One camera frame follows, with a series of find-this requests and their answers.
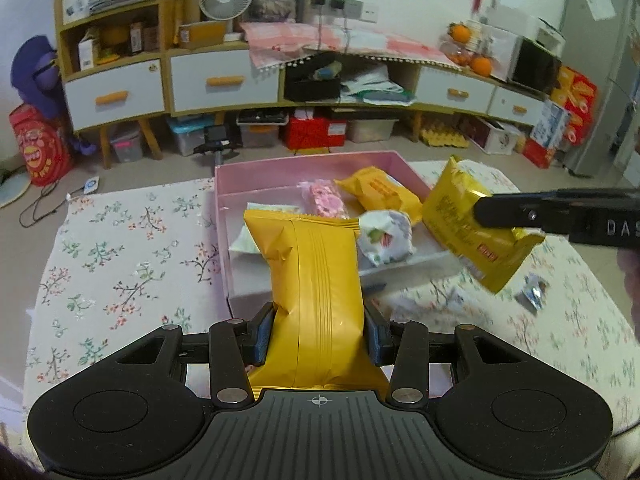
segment gold snack package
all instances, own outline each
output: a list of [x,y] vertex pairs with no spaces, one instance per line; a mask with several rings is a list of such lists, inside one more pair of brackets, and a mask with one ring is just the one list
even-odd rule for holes
[[277,305],[266,362],[248,374],[256,398],[263,388],[375,389],[384,398],[388,381],[363,343],[358,219],[247,210],[244,222]]
[[479,198],[491,195],[451,157],[422,208],[422,221],[449,251],[462,258],[489,291],[500,292],[544,236],[524,229],[487,229],[474,217]]
[[408,215],[413,226],[422,219],[420,199],[380,168],[369,166],[335,183],[354,195],[367,211],[401,211]]

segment pink storage box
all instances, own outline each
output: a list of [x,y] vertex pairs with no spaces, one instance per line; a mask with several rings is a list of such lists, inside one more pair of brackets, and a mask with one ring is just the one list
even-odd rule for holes
[[[218,245],[224,293],[233,317],[251,319],[265,302],[271,301],[271,273],[265,260],[259,254],[229,253],[228,250],[240,234],[247,203],[296,205],[306,210],[307,204],[298,183],[315,179],[344,179],[368,166],[386,171],[421,200],[430,191],[396,152],[290,156],[225,164],[216,168]],[[364,211],[353,196],[345,193],[343,199],[351,216]],[[407,261],[381,267],[373,267],[360,254],[361,285],[386,285],[387,289],[396,290],[460,272],[458,259],[441,247],[422,223],[414,228],[414,246],[417,251]]]

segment screw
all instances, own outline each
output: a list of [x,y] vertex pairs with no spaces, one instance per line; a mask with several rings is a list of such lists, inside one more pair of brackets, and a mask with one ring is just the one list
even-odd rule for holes
[[242,388],[224,388],[217,394],[218,400],[227,404],[237,404],[245,400],[249,394]]
[[420,390],[415,388],[398,388],[391,394],[395,401],[402,404],[415,404],[420,402],[424,395]]

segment pink packaged snack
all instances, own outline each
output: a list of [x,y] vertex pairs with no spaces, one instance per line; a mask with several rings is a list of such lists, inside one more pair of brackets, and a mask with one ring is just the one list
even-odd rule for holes
[[349,218],[340,190],[331,180],[300,182],[305,200],[311,204],[311,214],[326,218]]

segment crosshair marking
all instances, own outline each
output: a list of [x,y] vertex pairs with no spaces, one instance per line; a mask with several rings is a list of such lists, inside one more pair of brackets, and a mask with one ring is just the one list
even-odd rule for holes
[[327,399],[325,396],[322,395],[318,395],[315,396],[313,399],[309,399],[312,403],[314,403],[316,406],[324,406],[326,403],[330,402],[329,399]]

